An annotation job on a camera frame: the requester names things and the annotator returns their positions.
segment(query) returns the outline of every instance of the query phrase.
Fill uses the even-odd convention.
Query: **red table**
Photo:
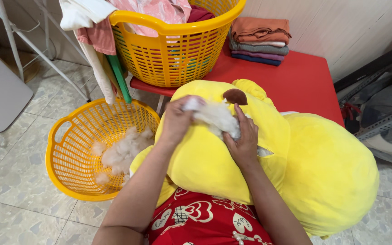
[[[213,70],[203,80],[232,83],[236,79],[256,82],[280,112],[314,113],[344,126],[326,59],[290,51],[280,66],[231,57],[228,40]],[[132,88],[171,97],[177,88],[148,85],[136,77]]]

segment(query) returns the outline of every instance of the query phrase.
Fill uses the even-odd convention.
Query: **gray folded shirt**
[[[254,53],[266,53],[266,54],[280,54],[280,55],[287,55],[288,52],[290,51],[288,49],[288,46],[284,47],[275,47],[272,45],[258,45],[258,46],[252,46],[249,44],[243,44],[235,41],[231,37],[231,31],[228,33],[229,37],[229,48],[234,51],[249,51],[249,52],[254,52]]]

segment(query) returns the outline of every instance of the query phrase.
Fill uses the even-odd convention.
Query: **stack of folded clothes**
[[[228,34],[232,57],[278,66],[288,54],[289,31],[288,20],[239,17]]]

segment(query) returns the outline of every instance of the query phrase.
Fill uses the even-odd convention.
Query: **purple folded shirt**
[[[252,57],[259,57],[259,58],[264,58],[264,59],[271,59],[271,60],[276,60],[276,61],[283,61],[284,57],[279,54],[265,54],[265,53],[252,53],[244,50],[240,51],[231,51],[233,54],[244,54]]]

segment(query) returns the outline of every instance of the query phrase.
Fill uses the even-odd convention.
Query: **hand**
[[[191,96],[185,96],[166,105],[163,131],[160,141],[176,147],[187,133],[192,122],[193,111],[182,111],[182,106]]]
[[[223,139],[237,166],[241,171],[258,164],[258,126],[247,118],[238,104],[234,105],[240,124],[241,137],[234,141],[227,132],[223,132]]]

